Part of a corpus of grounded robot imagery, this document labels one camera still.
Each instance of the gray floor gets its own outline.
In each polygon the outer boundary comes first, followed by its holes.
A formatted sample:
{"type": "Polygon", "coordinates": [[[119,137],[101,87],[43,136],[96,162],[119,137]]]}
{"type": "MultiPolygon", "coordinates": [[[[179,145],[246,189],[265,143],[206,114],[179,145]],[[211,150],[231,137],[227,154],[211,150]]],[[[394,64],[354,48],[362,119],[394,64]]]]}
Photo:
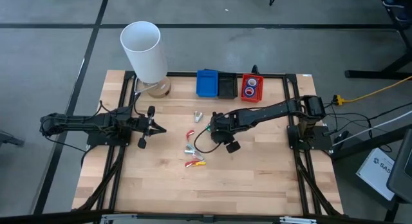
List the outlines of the gray floor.
{"type": "MultiPolygon", "coordinates": [[[[0,23],[94,23],[101,1],[0,0],[0,23]]],[[[103,23],[390,23],[380,0],[276,0],[272,7],[267,4],[268,0],[109,0],[103,23]]],[[[106,70],[131,70],[120,45],[120,32],[99,31],[75,114],[95,111],[106,70]]],[[[398,34],[388,30],[171,28],[161,32],[171,71],[209,68],[248,72],[257,64],[261,72],[310,73],[318,95],[326,100],[334,94],[354,98],[394,83],[346,79],[343,72],[379,70],[405,51],[398,34]]],[[[0,129],[26,140],[21,148],[0,148],[0,216],[32,212],[53,146],[38,132],[39,118],[64,112],[90,34],[89,29],[0,29],[0,129]]],[[[410,72],[411,67],[402,71],[410,72]]],[[[410,102],[411,89],[412,84],[407,82],[339,107],[336,112],[373,116],[410,102]]],[[[374,124],[407,110],[391,113],[374,124]]],[[[339,126],[346,123],[338,121],[339,126]]],[[[384,129],[411,121],[407,117],[384,129]]],[[[326,119],[329,126],[334,122],[326,119]]],[[[362,128],[348,126],[348,130],[355,133],[362,128]]],[[[66,142],[84,147],[86,135],[70,133],[66,142]]],[[[390,155],[396,157],[398,145],[391,146],[394,153],[390,155]]],[[[64,148],[45,212],[70,210],[79,173],[80,153],[64,148]]],[[[345,213],[383,219],[384,208],[339,175],[337,181],[345,213]]],[[[412,206],[402,205],[396,221],[407,223],[411,211],[412,206]]]]}

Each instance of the wooden tabletop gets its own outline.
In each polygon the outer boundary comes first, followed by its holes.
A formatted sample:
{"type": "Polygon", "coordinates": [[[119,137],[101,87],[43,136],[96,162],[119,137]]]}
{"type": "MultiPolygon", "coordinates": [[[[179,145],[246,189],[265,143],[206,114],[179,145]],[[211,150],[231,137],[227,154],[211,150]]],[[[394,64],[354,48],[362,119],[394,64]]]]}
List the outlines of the wooden tabletop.
{"type": "MultiPolygon", "coordinates": [[[[109,70],[100,99],[108,109],[118,105],[125,71],[109,70]]],[[[206,165],[186,168],[191,156],[184,154],[185,134],[194,137],[205,128],[213,111],[228,112],[255,103],[240,98],[222,100],[196,95],[196,77],[170,77],[172,90],[165,98],[142,94],[137,110],[146,113],[156,107],[154,119],[166,128],[164,134],[147,138],[146,149],[137,147],[141,133],[133,133],[124,157],[115,210],[119,212],[161,212],[197,214],[301,215],[297,174],[293,152],[288,147],[287,117],[260,123],[235,135],[241,149],[229,154],[221,146],[205,154],[206,165]],[[195,111],[204,115],[194,122],[195,111]]],[[[300,95],[315,95],[311,75],[297,75],[300,95]]],[[[263,100],[268,106],[285,100],[280,79],[265,79],[263,100]]],[[[203,150],[215,146],[208,132],[196,145],[203,150]]],[[[81,206],[96,189],[103,175],[108,146],[98,146],[84,159],[73,208],[81,206]]],[[[321,151],[311,151],[317,184],[329,202],[342,212],[332,163],[321,151]]],[[[106,191],[108,207],[111,184],[106,191]]],[[[313,212],[310,189],[306,185],[313,212]]]]}

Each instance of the yellow object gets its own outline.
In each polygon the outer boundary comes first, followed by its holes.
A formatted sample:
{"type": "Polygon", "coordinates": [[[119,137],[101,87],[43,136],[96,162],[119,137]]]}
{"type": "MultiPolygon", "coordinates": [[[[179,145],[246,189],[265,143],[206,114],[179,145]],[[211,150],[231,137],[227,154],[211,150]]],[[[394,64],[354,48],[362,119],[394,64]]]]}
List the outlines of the yellow object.
{"type": "Polygon", "coordinates": [[[372,93],[368,93],[367,95],[361,96],[361,97],[359,97],[359,98],[351,99],[351,100],[345,100],[345,99],[342,98],[340,95],[336,95],[337,98],[336,98],[336,101],[334,101],[334,102],[337,102],[337,105],[338,105],[338,106],[341,106],[341,105],[343,105],[344,103],[347,103],[347,102],[356,102],[356,101],[359,101],[359,100],[364,99],[364,98],[366,98],[366,97],[369,97],[369,96],[372,96],[372,95],[377,94],[377,93],[379,93],[379,92],[382,92],[382,91],[384,91],[385,89],[389,89],[389,88],[392,88],[392,87],[394,87],[394,86],[397,86],[397,85],[399,85],[399,84],[401,84],[401,83],[403,83],[403,82],[405,82],[405,81],[407,81],[407,80],[409,80],[409,79],[412,79],[412,76],[407,77],[406,79],[400,80],[399,82],[397,82],[397,83],[395,83],[395,84],[392,84],[392,85],[390,85],[390,86],[386,86],[385,88],[378,89],[377,91],[374,91],[374,92],[372,92],[372,93]]]}
{"type": "Polygon", "coordinates": [[[192,166],[205,165],[206,162],[196,162],[192,166]]]}

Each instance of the blue container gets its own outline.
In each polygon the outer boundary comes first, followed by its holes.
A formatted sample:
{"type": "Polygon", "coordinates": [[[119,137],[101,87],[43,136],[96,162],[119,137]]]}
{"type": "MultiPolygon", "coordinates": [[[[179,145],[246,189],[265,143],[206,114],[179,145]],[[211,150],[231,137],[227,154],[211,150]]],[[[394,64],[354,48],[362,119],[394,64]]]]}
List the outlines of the blue container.
{"type": "Polygon", "coordinates": [[[215,70],[198,70],[196,94],[199,97],[218,96],[218,72],[215,70]]]}

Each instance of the red container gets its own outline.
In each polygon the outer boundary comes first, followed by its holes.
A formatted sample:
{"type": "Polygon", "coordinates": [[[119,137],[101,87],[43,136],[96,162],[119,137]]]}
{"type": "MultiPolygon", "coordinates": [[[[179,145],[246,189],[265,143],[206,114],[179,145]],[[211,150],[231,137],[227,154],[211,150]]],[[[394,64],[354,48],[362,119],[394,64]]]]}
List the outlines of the red container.
{"type": "Polygon", "coordinates": [[[250,74],[243,74],[242,77],[242,90],[240,98],[243,101],[248,101],[248,102],[259,102],[262,100],[262,93],[263,93],[263,77],[262,76],[257,76],[257,75],[250,75],[250,74]],[[255,94],[253,97],[247,97],[245,95],[245,88],[247,87],[247,80],[253,78],[257,80],[257,85],[255,87],[255,94]]]}

